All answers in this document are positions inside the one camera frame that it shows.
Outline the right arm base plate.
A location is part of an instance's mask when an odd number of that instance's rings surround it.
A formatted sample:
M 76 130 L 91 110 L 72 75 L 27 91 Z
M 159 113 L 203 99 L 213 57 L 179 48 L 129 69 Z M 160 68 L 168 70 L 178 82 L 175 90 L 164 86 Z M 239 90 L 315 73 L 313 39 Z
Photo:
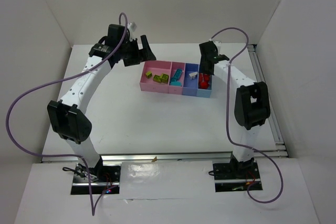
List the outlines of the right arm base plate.
M 208 174 L 214 178 L 217 193 L 246 191 L 249 186 L 251 191 L 263 188 L 256 162 L 239 173 L 234 172 L 228 163 L 214 163 Z

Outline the red sloped lego brick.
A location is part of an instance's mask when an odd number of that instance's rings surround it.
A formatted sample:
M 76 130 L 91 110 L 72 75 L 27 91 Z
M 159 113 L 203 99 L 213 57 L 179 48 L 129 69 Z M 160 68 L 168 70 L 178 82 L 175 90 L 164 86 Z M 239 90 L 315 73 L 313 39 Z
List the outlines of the red sloped lego brick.
M 210 75 L 204 74 L 204 73 L 199 74 L 199 78 L 198 78 L 199 83 L 202 83 L 202 82 L 209 83 L 209 81 L 210 81 Z

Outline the lime square lego brick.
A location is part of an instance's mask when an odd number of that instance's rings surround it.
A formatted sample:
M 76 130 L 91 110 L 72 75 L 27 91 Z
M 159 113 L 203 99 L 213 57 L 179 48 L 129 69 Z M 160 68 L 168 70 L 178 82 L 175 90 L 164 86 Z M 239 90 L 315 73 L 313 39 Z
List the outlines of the lime square lego brick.
M 146 72 L 145 76 L 146 76 L 147 79 L 151 78 L 152 77 L 152 72 L 151 71 Z

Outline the white lego brick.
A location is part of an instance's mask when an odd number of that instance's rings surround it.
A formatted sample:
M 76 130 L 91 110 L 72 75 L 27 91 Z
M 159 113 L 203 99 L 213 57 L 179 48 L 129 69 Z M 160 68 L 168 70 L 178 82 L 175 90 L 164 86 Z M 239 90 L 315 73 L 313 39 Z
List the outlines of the white lego brick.
M 198 76 L 198 72 L 190 72 L 188 76 L 191 80 L 196 79 Z

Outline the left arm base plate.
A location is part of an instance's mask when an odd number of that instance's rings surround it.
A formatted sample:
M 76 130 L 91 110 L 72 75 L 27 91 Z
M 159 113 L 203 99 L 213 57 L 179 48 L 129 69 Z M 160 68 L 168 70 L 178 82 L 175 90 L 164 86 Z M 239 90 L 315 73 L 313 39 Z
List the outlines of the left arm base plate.
M 63 167 L 64 172 L 72 172 L 73 180 L 71 185 L 71 195 L 88 195 L 89 184 L 86 170 L 80 165 L 75 168 Z M 92 194 L 99 195 L 104 190 L 106 194 L 119 194 L 120 192 L 121 166 L 104 166 L 100 175 L 90 175 Z

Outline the red curved lego brick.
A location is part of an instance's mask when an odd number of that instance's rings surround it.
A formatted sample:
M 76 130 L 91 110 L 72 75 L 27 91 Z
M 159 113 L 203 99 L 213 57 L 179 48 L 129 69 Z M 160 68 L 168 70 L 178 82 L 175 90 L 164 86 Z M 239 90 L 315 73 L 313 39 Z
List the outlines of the red curved lego brick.
M 200 84 L 199 84 L 199 88 L 200 89 L 208 89 L 209 88 L 209 83 L 208 82 L 201 82 Z

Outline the teal oval lego piece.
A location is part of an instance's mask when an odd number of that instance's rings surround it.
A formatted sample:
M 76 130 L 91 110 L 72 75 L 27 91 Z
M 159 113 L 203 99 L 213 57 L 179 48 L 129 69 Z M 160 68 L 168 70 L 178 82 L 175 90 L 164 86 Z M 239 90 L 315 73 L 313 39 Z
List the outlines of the teal oval lego piece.
M 172 81 L 170 82 L 170 85 L 175 87 L 181 87 L 182 83 L 180 81 Z

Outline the long teal lego brick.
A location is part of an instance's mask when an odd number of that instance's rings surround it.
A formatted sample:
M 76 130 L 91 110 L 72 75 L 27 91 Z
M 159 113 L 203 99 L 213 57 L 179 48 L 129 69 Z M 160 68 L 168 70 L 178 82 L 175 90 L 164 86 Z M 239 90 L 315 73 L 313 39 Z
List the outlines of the long teal lego brick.
M 171 82 L 179 81 L 180 78 L 181 78 L 182 73 L 183 73 L 182 69 L 176 69 L 173 77 L 171 78 Z

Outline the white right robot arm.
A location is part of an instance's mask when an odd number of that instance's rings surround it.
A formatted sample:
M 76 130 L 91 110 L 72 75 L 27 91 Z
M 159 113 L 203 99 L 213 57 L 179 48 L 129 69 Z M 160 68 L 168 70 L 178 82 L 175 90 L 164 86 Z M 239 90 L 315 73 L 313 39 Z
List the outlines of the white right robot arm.
M 247 77 L 229 62 L 226 55 L 219 53 L 220 43 L 207 41 L 199 44 L 201 60 L 199 71 L 216 76 L 226 83 L 227 102 L 234 95 L 234 117 L 241 126 L 240 139 L 234 140 L 234 149 L 230 156 L 229 167 L 222 174 L 235 178 L 245 178 L 252 170 L 254 150 L 260 128 L 270 117 L 268 87 L 265 82 Z

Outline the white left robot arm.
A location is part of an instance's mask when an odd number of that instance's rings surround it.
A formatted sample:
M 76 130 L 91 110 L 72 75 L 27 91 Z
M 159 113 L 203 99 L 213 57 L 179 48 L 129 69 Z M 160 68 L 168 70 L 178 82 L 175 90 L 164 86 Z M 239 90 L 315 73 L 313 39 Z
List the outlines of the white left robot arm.
M 92 46 L 82 76 L 59 101 L 50 101 L 47 106 L 52 130 L 70 145 L 78 156 L 79 166 L 89 168 L 95 176 L 101 173 L 103 161 L 90 139 L 92 124 L 86 117 L 92 96 L 120 60 L 127 67 L 156 59 L 145 35 L 140 37 L 142 48 L 139 48 L 133 36 L 135 30 L 135 23 L 109 25 L 108 34 Z

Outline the lime curved lego brick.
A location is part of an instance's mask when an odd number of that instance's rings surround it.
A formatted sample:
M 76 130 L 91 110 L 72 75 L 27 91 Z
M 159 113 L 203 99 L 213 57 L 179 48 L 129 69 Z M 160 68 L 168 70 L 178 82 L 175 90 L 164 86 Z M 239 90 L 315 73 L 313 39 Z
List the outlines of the lime curved lego brick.
M 159 75 L 154 75 L 153 76 L 153 81 L 157 83 L 162 83 L 162 78 Z

